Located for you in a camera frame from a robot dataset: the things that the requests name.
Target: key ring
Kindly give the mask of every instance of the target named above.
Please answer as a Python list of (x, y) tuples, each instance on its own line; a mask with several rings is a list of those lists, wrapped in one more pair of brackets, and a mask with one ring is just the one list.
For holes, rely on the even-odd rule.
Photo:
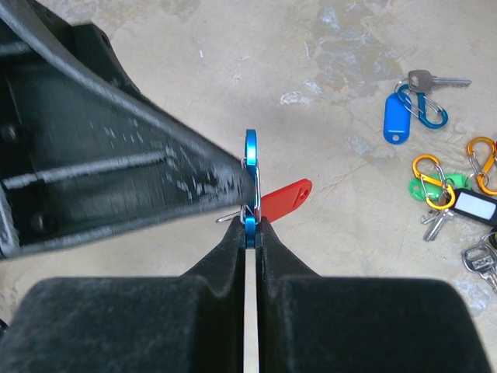
[(261, 184), (259, 177), (259, 161), (257, 160), (257, 133), (247, 130), (245, 133), (245, 157), (242, 168), (254, 180), (255, 198), (253, 202), (245, 204), (240, 209), (240, 222), (245, 226), (245, 247), (255, 248), (256, 226), (261, 222)]
[[(429, 176), (433, 178), (440, 178), (438, 173), (430, 173)], [(446, 183), (449, 183), (452, 186), (452, 189), (471, 189), (471, 180), (466, 175), (462, 173), (449, 173), (445, 175)], [(426, 185), (426, 190), (428, 191), (428, 195), (431, 200), (439, 200), (440, 197), (443, 196), (443, 188), (440, 190), (438, 186), (434, 186), (432, 184)], [(424, 190), (421, 185), (421, 180), (417, 177), (411, 179), (409, 183), (409, 193), (416, 200), (425, 200), (426, 195), (424, 194)]]
[[(428, 159), (435, 163), (436, 171), (440, 176), (440, 180), (434, 179), (424, 173), (418, 171), (418, 163), (423, 159)], [(422, 188), (425, 192), (426, 203), (434, 210), (445, 210), (446, 208), (452, 207), (456, 203), (456, 194), (454, 193), (453, 187), (447, 182), (445, 174), (443, 173), (442, 166), (440, 165), (440, 160), (430, 154), (422, 154), (418, 158), (414, 160), (412, 163), (412, 171), (414, 172), (415, 177), (421, 180)], [(436, 185), (438, 187), (443, 188), (443, 192), (447, 195), (449, 200), (445, 204), (434, 204), (433, 201), (429, 198), (428, 192), (426, 190), (425, 183), (429, 183), (432, 185)]]
[(497, 228), (493, 228), (490, 233), (487, 233), (486, 235), (483, 235), (480, 237), (480, 240), (478, 241), (478, 247), (482, 248), (485, 245), (485, 241), (488, 240), (490, 245), (495, 248), (494, 242), (495, 242), (495, 232), (497, 232)]
[[(490, 156), (487, 158), (483, 167), (481, 167), (480, 162), (476, 158), (476, 154), (473, 151), (473, 147), (478, 142), (484, 142), (490, 147)], [(495, 158), (497, 156), (497, 148), (495, 146), (495, 142), (491, 138), (487, 138), (485, 136), (480, 136), (478, 138), (474, 138), (469, 141), (466, 147), (467, 158), (471, 164), (471, 168), (474, 171), (474, 176), (476, 177), (476, 181), (478, 183), (478, 187), (483, 193), (489, 194), (491, 196), (497, 196), (497, 190), (490, 190), (487, 188), (488, 185), (488, 173), (492, 168), (492, 165), (495, 163)]]
[[(405, 80), (397, 83), (394, 88), (394, 92), (397, 93), (398, 98), (401, 100), (405, 109), (416, 118), (418, 118), (421, 123), (432, 130), (437, 130), (447, 124), (447, 122), (449, 121), (449, 114), (444, 108), (442, 108), (441, 105), (427, 97), (423, 92), (416, 93), (416, 95), (418, 96), (418, 105), (415, 105), (414, 103), (412, 103), (412, 99), (409, 94), (405, 93), (406, 90), (412, 92), (411, 89), (409, 89), (409, 84), (406, 83)], [(433, 110), (437, 115), (441, 116), (442, 121), (440, 123), (435, 124), (431, 123), (428, 120), (428, 117), (426, 116), (426, 106)]]
[(488, 241), (490, 242), (490, 245), (497, 250), (497, 227), (492, 228), (488, 234)]

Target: blue carabiner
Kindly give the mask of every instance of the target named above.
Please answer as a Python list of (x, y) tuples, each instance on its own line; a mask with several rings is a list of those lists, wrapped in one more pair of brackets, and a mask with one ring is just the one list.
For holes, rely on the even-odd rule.
[[(409, 84), (401, 85), (397, 90), (398, 98), (404, 103), (405, 109), (417, 117), (421, 123), (432, 130), (437, 130), (447, 124), (449, 121), (449, 114), (438, 103), (429, 97), (426, 97), (423, 92), (417, 92), (416, 95), (418, 96), (418, 105), (416, 106), (412, 103), (408, 93), (405, 93), (406, 90), (409, 91)], [(440, 123), (436, 124), (428, 120), (428, 117), (426, 116), (426, 105), (442, 117), (442, 121)]]
[(254, 180), (254, 201), (245, 205), (242, 223), (245, 224), (245, 246), (255, 248), (256, 226), (261, 219), (259, 164), (257, 161), (257, 134), (255, 130), (247, 130), (245, 134), (245, 159), (244, 166)]
[(428, 100), (428, 97), (426, 97), (423, 92), (418, 92), (418, 93), (416, 93), (416, 95), (418, 96), (418, 109), (419, 109), (418, 119), (419, 119), (419, 121), (432, 130), (437, 130), (437, 129), (445, 126), (447, 124), (447, 122), (449, 121), (449, 114), (447, 113), (447, 111), (444, 108), (442, 108), (440, 105), (438, 105), (437, 103), (430, 100), (430, 101), (432, 101), (432, 104), (436, 106), (436, 108), (434, 108), (431, 105), (430, 105), (430, 107), (433, 110), (435, 110), (435, 112), (438, 115), (440, 115), (442, 117), (442, 121), (438, 124), (430, 122), (428, 120), (428, 118), (426, 117), (426, 100)]

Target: green key tag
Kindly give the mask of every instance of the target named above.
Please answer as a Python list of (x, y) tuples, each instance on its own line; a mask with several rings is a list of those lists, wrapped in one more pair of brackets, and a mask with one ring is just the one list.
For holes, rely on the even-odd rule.
[[(440, 180), (440, 176), (438, 174), (429, 175), (430, 177)], [(471, 190), (471, 181), (469, 177), (463, 175), (462, 173), (448, 173), (446, 174), (447, 182), (454, 189), (468, 189)], [(438, 200), (440, 198), (440, 194), (442, 194), (442, 188), (440, 186), (436, 186), (430, 183), (425, 183), (426, 192), (428, 193), (428, 197), (430, 200)], [(422, 188), (421, 180), (418, 178), (414, 178), (409, 183), (409, 193), (416, 200), (425, 200), (425, 191)]]

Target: keychain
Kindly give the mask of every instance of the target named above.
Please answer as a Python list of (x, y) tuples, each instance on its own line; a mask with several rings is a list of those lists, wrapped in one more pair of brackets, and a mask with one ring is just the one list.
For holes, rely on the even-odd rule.
[[(429, 177), (435, 180), (440, 180), (440, 175), (438, 174), (430, 174)], [(446, 174), (446, 181), (454, 189), (471, 189), (470, 178), (462, 173), (448, 173)], [(443, 194), (443, 188), (434, 184), (425, 184), (425, 189), (430, 200), (439, 200)], [(421, 180), (417, 177), (414, 177), (409, 183), (409, 193), (416, 200), (426, 199), (425, 189), (423, 189)]]
[(402, 95), (407, 96), (403, 92), (394, 92), (385, 101), (383, 137), (394, 145), (408, 139), (411, 127), (411, 113), (406, 110), (411, 109), (411, 104), (404, 104), (400, 99)]
[[(490, 147), (490, 156), (485, 161), (483, 167), (481, 167), (481, 164), (476, 158), (476, 154), (473, 150), (474, 145), (478, 142), (484, 142)], [(497, 148), (495, 146), (495, 142), (491, 138), (486, 138), (484, 136), (474, 138), (469, 142), (469, 144), (467, 144), (466, 152), (480, 190), (488, 195), (497, 196), (497, 190), (490, 190), (487, 188), (488, 173), (495, 164), (495, 159), (497, 158)]]
[(455, 203), (450, 209), (458, 214), (497, 227), (497, 200), (473, 190), (455, 190)]
[[(312, 190), (312, 182), (308, 179), (302, 179), (295, 183), (275, 190), (272, 193), (262, 197), (262, 216), (267, 218), (270, 223), (282, 218), (285, 215), (297, 210), (309, 197)], [(216, 223), (229, 221), (240, 215), (240, 211), (218, 218)]]
[[(436, 180), (428, 175), (425, 175), (424, 173), (420, 173), (420, 171), (418, 171), (418, 163), (424, 159), (432, 161), (435, 163), (436, 171), (439, 174), (438, 180)], [(420, 155), (412, 163), (412, 171), (414, 172), (414, 176), (417, 179), (419, 179), (419, 181), (421, 182), (421, 187), (422, 187), (423, 192), (425, 194), (426, 203), (433, 210), (445, 210), (445, 209), (452, 207), (454, 205), (454, 203), (456, 202), (456, 195), (454, 193), (454, 189), (447, 182), (447, 178), (446, 178), (445, 174), (443, 173), (442, 166), (440, 165), (440, 160), (436, 156), (430, 155), (430, 154)], [(443, 189), (443, 194), (446, 197), (445, 198), (446, 200), (443, 202), (443, 204), (435, 204), (433, 202), (433, 200), (430, 199), (428, 190), (426, 189), (427, 184), (432, 184), (432, 185), (435, 185), (435, 186)]]

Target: white label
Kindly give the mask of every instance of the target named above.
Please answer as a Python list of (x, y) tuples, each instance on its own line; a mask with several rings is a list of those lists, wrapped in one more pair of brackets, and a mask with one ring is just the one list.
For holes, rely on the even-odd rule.
[(495, 204), (488, 202), (487, 200), (471, 196), (465, 192), (459, 194), (459, 198), (457, 198), (457, 202), (454, 207), (457, 210), (464, 211), (468, 214), (487, 220), (492, 219), (492, 216), (494, 216), (495, 213)]

